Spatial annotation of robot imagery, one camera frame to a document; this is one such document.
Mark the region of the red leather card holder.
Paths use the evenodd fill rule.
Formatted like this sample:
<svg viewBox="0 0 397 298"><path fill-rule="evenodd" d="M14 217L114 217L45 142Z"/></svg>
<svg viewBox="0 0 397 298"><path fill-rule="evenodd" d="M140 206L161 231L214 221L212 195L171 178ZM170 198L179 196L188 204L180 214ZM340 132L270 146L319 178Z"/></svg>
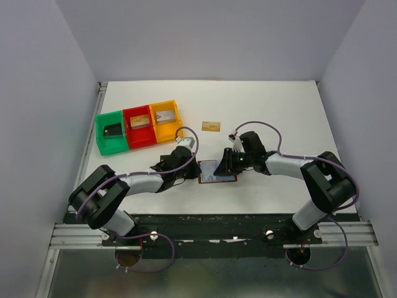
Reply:
<svg viewBox="0 0 397 298"><path fill-rule="evenodd" d="M214 174L220 165L220 160L203 160L198 162L201 174L198 177L199 184L232 183L237 181L236 175L217 176Z"/></svg>

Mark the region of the gold VIP card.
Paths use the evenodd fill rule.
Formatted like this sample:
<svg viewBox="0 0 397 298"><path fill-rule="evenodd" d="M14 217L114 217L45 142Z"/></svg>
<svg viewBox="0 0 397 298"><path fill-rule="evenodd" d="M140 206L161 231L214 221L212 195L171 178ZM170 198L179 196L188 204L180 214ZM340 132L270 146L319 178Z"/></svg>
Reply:
<svg viewBox="0 0 397 298"><path fill-rule="evenodd" d="M209 132L219 132L221 130L221 124L219 122L202 122L202 130Z"/></svg>

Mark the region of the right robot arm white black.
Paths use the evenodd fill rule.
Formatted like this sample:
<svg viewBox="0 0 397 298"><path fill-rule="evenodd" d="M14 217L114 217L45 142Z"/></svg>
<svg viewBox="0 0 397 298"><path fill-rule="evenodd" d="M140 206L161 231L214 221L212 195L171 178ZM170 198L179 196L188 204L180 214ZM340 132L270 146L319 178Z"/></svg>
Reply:
<svg viewBox="0 0 397 298"><path fill-rule="evenodd" d="M308 236L309 228L357 194L352 178L330 151L312 160L304 160L267 151L258 134L253 131L230 138L243 150L225 148L223 158L213 173L215 176L239 175L252 168L267 176L288 176L305 182L310 199L292 215L285 228L286 238L292 243L300 243Z"/></svg>

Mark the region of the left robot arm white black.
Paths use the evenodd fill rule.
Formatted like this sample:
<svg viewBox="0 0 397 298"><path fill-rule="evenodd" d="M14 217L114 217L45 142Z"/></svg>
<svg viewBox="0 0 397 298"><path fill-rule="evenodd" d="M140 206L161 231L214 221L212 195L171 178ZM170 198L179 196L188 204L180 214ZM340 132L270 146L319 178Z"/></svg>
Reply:
<svg viewBox="0 0 397 298"><path fill-rule="evenodd" d="M131 215L119 209L124 198L166 191L177 180L196 179L201 172L192 150L178 146L171 154L160 156L160 161L148 170L131 176L117 174L108 165L99 166L71 193L68 202L77 220L93 230L110 230L122 244L131 245L138 231Z"/></svg>

